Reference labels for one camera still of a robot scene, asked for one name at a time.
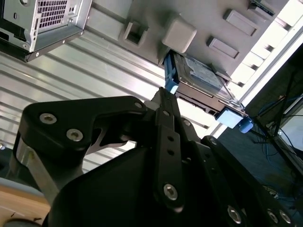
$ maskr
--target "ventilation grille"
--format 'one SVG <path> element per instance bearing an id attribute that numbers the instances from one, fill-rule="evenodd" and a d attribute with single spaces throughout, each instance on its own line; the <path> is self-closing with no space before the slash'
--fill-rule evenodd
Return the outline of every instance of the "ventilation grille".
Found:
<path id="1" fill-rule="evenodd" d="M 63 20 L 67 1 L 38 0 L 38 13 L 41 13 L 40 28 L 60 24 Z"/>

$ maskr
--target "hard drive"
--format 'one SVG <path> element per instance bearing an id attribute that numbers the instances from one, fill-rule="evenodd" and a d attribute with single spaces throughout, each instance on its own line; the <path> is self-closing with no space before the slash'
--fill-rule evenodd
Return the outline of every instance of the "hard drive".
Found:
<path id="1" fill-rule="evenodd" d="M 164 66 L 165 88 L 178 98 L 201 108 L 231 128 L 248 116 L 223 78 L 207 65 L 171 51 Z"/>

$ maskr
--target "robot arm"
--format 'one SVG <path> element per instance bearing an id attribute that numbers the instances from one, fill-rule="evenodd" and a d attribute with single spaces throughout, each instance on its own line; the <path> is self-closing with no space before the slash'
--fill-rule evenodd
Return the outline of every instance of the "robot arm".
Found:
<path id="1" fill-rule="evenodd" d="M 83 174 L 86 154 L 136 148 Z M 202 140 L 160 88 L 131 96 L 37 103 L 22 115 L 14 157 L 51 204 L 44 227 L 294 227 L 288 212 L 214 137 Z"/>

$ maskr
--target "blue plastic tab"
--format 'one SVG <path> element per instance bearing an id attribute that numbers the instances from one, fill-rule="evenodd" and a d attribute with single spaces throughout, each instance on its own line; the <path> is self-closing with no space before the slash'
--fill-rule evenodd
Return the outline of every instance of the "blue plastic tab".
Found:
<path id="1" fill-rule="evenodd" d="M 226 125 L 229 128 L 234 128 L 243 117 L 234 111 L 225 108 L 220 115 L 216 118 L 216 120 L 224 125 Z"/>
<path id="2" fill-rule="evenodd" d="M 176 68 L 172 66 L 171 57 L 168 54 L 164 60 L 165 67 L 165 89 L 170 93 L 175 94 L 179 85 L 176 82 Z"/>
<path id="3" fill-rule="evenodd" d="M 238 124 L 239 130 L 242 133 L 247 133 L 254 127 L 252 119 L 250 117 L 243 118 Z"/>

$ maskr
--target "silver screw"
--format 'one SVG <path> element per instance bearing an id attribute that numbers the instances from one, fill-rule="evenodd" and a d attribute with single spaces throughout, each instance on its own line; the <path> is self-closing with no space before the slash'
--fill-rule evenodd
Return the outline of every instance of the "silver screw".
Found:
<path id="1" fill-rule="evenodd" d="M 138 108 L 142 108 L 142 105 L 140 103 L 134 103 L 135 106 L 137 106 Z"/>
<path id="2" fill-rule="evenodd" d="M 163 113 L 166 115 L 166 116 L 169 116 L 169 112 L 167 112 L 167 111 L 163 111 Z"/>
<path id="3" fill-rule="evenodd" d="M 210 138 L 210 141 L 212 144 L 217 145 L 217 142 L 214 140 L 214 138 Z"/>
<path id="4" fill-rule="evenodd" d="M 164 194 L 170 200 L 176 200 L 178 198 L 178 192 L 173 185 L 167 183 L 166 185 L 164 185 L 163 189 L 164 189 Z"/>
<path id="5" fill-rule="evenodd" d="M 4 144 L 0 143 L 0 150 L 4 150 L 4 149 L 5 149 Z"/>
<path id="6" fill-rule="evenodd" d="M 22 5 L 28 4 L 28 0 L 20 0 L 20 2 L 21 2 Z"/>
<path id="7" fill-rule="evenodd" d="M 270 218 L 276 223 L 278 224 L 279 220 L 278 218 L 275 216 L 275 214 L 271 211 L 271 210 L 267 210 L 268 215 L 270 216 Z"/>
<path id="8" fill-rule="evenodd" d="M 57 122 L 57 118 L 51 113 L 43 113 L 40 115 L 40 121 L 44 124 L 54 124 Z"/>
<path id="9" fill-rule="evenodd" d="M 235 210 L 234 207 L 228 206 L 227 212 L 228 212 L 229 217 L 231 217 L 231 219 L 232 219 L 235 223 L 241 224 L 241 216 L 240 216 L 240 214 Z"/>
<path id="10" fill-rule="evenodd" d="M 190 126 L 190 122 L 188 120 L 184 120 L 185 125 Z"/>
<path id="11" fill-rule="evenodd" d="M 283 220 L 286 221 L 288 224 L 291 223 L 290 218 L 282 210 L 280 210 L 280 215 L 283 218 Z"/>
<path id="12" fill-rule="evenodd" d="M 69 129 L 66 133 L 66 136 L 75 142 L 79 142 L 83 139 L 83 134 L 78 129 Z"/>

